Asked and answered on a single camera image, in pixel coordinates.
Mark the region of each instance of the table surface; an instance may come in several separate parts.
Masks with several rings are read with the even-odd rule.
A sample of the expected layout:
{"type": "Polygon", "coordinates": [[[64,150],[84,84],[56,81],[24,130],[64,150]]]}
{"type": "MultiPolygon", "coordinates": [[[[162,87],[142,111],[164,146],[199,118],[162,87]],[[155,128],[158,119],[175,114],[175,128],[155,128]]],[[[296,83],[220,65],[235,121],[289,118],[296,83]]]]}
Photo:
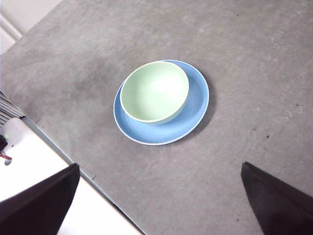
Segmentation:
{"type": "Polygon", "coordinates": [[[261,233],[244,161],[313,195],[312,9],[64,0],[3,55],[1,89],[144,233],[261,233]],[[119,131],[112,105],[131,71],[160,59],[197,67],[210,103],[188,136],[146,146],[119,131]]]}

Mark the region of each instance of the bowl rim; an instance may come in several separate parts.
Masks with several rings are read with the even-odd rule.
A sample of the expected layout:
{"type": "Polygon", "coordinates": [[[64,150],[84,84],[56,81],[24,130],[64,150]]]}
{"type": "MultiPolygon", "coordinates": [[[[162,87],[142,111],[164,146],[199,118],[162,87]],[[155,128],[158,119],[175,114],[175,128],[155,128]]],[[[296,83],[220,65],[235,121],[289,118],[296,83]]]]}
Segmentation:
{"type": "Polygon", "coordinates": [[[121,106],[122,106],[122,109],[124,110],[124,112],[125,112],[128,116],[130,116],[131,118],[133,118],[133,119],[135,119],[135,120],[137,120],[137,121],[145,122],[145,123],[154,123],[154,122],[163,121],[163,120],[169,118],[170,116],[174,115],[174,114],[185,104],[185,102],[186,102],[186,100],[187,100],[187,97],[188,97],[188,94],[189,94],[189,79],[188,79],[188,76],[187,76],[187,74],[185,73],[185,71],[184,71],[181,67],[179,67],[178,65],[176,65],[176,64],[173,64],[173,63],[168,62],[168,61],[160,61],[160,60],[159,60],[159,61],[153,61],[153,62],[149,62],[149,63],[147,63],[147,64],[144,64],[144,65],[138,67],[137,69],[135,69],[133,72],[131,72],[131,74],[129,74],[129,75],[127,76],[127,78],[124,80],[124,82],[123,82],[123,84],[122,84],[121,94],[120,94],[120,103],[121,103],[121,106]],[[125,86],[126,82],[129,80],[129,78],[130,78],[136,71],[138,71],[139,69],[141,69],[141,68],[143,68],[143,67],[145,67],[145,66],[148,66],[148,65],[150,65],[150,64],[170,64],[171,66],[177,67],[179,70],[181,70],[181,71],[183,72],[183,74],[184,74],[185,80],[187,81],[187,94],[186,94],[186,96],[184,97],[183,102],[181,103],[181,105],[180,105],[177,109],[175,109],[175,111],[172,112],[170,115],[167,115],[167,116],[165,116],[165,117],[161,117],[161,118],[159,118],[159,119],[144,120],[144,119],[139,119],[139,118],[137,118],[137,117],[134,117],[133,115],[131,115],[131,114],[126,110],[126,108],[125,108],[124,105],[123,105],[122,94],[123,94],[123,91],[124,91],[124,86],[125,86]]]}

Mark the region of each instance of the light green bowl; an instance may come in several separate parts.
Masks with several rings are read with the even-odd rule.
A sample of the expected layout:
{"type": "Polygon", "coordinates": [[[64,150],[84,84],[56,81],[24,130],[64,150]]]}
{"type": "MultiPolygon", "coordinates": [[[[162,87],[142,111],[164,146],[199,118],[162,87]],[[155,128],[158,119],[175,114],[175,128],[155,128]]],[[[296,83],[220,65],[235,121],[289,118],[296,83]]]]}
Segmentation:
{"type": "Polygon", "coordinates": [[[183,109],[189,91],[188,77],[177,65],[156,61],[133,71],[121,89],[121,106],[130,117],[162,124],[183,109]]]}

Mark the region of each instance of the blue plate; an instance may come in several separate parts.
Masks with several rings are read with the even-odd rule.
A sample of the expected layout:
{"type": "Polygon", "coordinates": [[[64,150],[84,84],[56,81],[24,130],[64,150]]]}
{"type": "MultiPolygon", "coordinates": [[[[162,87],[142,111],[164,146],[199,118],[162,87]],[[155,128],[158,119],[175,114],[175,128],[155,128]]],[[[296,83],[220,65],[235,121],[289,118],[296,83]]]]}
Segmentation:
{"type": "Polygon", "coordinates": [[[189,79],[189,93],[182,112],[170,122],[150,125],[129,117],[120,102],[121,87],[114,104],[114,119],[121,132],[131,140],[147,144],[162,145],[177,141],[189,134],[201,121],[209,103],[209,88],[203,75],[192,65],[177,60],[164,60],[181,67],[189,79]]]}

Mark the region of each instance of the black object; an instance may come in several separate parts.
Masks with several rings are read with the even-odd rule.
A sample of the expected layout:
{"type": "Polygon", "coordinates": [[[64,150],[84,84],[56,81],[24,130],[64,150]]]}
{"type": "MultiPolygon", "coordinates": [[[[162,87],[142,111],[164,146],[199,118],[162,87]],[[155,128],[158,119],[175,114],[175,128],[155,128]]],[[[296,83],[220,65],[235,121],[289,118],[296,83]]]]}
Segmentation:
{"type": "Polygon", "coordinates": [[[241,178],[265,235],[313,235],[312,197],[250,163],[241,178]]]}
{"type": "Polygon", "coordinates": [[[8,145],[8,142],[6,141],[5,137],[0,135],[0,152],[8,145]]]}
{"type": "Polygon", "coordinates": [[[72,164],[1,202],[0,234],[56,235],[72,203],[79,176],[79,166],[72,164]]]}

